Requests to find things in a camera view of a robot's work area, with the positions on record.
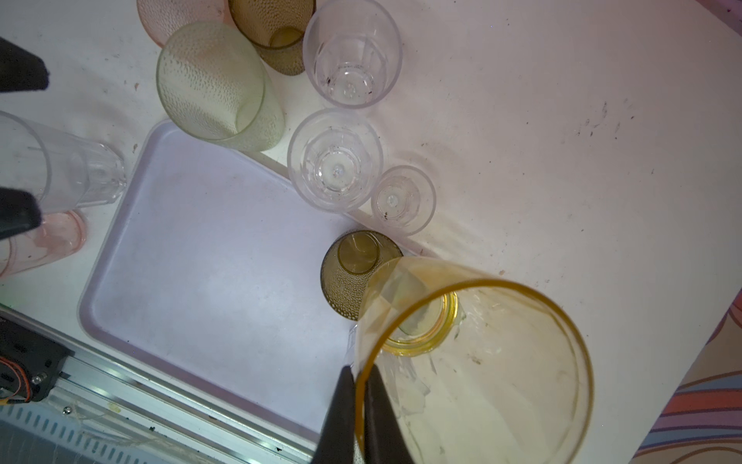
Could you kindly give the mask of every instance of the table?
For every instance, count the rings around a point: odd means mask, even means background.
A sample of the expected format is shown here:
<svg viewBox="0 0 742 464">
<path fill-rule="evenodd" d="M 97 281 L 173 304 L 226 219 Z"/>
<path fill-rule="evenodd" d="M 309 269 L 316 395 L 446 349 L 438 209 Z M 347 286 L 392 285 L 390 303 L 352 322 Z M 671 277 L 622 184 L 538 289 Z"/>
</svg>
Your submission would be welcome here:
<svg viewBox="0 0 742 464">
<path fill-rule="evenodd" d="M 742 285 L 742 37 L 694 0 L 381 3 L 404 61 L 366 115 L 388 166 L 422 168 L 439 198 L 404 244 L 562 305 L 596 379 L 575 463 L 626 463 Z M 1 10 L 2 36 L 42 57 L 51 84 L 0 108 L 106 142 L 131 173 L 165 117 L 134 1 Z M 266 155 L 280 169 L 321 103 L 306 76 L 271 71 L 287 131 Z M 76 316 L 116 206 L 86 209 L 85 247 L 0 281 L 0 301 L 138 365 Z"/>
</svg>

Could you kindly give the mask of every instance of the wire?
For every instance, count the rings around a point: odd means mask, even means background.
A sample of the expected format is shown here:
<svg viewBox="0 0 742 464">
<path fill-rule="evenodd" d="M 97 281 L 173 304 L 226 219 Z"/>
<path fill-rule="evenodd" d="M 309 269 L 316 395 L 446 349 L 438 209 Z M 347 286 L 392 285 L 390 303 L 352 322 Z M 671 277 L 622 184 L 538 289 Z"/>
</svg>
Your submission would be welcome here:
<svg viewBox="0 0 742 464">
<path fill-rule="evenodd" d="M 13 396 L 17 395 L 19 391 L 21 391 L 21 386 L 25 386 L 26 388 L 26 399 L 23 402 L 28 403 L 31 400 L 31 383 L 28 381 L 28 376 L 26 375 L 25 370 L 18 365 L 18 363 L 10 361 L 8 358 L 4 358 L 0 356 L 0 364 L 5 365 L 9 367 L 13 373 L 18 377 L 18 390 L 12 395 L 7 398 L 4 398 L 2 401 L 4 401 L 5 404 L 10 401 Z"/>
</svg>

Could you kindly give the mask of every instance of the screw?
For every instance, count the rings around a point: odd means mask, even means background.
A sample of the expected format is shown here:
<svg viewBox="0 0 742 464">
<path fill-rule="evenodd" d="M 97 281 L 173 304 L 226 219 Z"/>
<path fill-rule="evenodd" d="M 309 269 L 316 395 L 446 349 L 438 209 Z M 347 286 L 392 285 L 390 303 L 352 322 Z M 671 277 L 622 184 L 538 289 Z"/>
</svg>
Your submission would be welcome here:
<svg viewBox="0 0 742 464">
<path fill-rule="evenodd" d="M 46 380 L 47 375 L 45 372 L 39 372 L 35 376 L 31 377 L 31 383 L 34 385 L 38 385 L 44 380 Z"/>
</svg>

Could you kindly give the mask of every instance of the blue stripe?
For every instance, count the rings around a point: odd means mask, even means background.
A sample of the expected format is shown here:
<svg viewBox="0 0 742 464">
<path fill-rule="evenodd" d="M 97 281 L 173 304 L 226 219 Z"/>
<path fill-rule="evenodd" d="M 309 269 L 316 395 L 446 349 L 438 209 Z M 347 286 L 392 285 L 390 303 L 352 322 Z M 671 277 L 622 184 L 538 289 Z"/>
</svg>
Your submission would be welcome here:
<svg viewBox="0 0 742 464">
<path fill-rule="evenodd" d="M 687 428 L 680 430 L 666 430 L 650 432 L 644 439 L 639 449 L 650 446 L 665 445 L 674 442 L 686 442 L 691 440 L 708 440 L 711 438 L 734 438 L 742 437 L 739 430 L 726 428 Z"/>
<path fill-rule="evenodd" d="M 708 382 L 692 385 L 686 388 L 678 388 L 678 392 L 704 391 L 704 390 L 742 390 L 742 374 L 736 376 L 722 377 L 721 379 L 709 380 Z"/>
</svg>

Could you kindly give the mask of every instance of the white tray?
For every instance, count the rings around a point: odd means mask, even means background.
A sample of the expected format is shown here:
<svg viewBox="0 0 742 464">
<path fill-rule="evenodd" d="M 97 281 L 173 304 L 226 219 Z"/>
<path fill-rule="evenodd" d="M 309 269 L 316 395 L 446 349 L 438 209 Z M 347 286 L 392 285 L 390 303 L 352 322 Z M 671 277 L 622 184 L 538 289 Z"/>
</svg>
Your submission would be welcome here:
<svg viewBox="0 0 742 464">
<path fill-rule="evenodd" d="M 316 440 L 353 322 L 325 252 L 359 225 L 172 122 L 151 132 L 82 298 L 95 339 Z"/>
</svg>

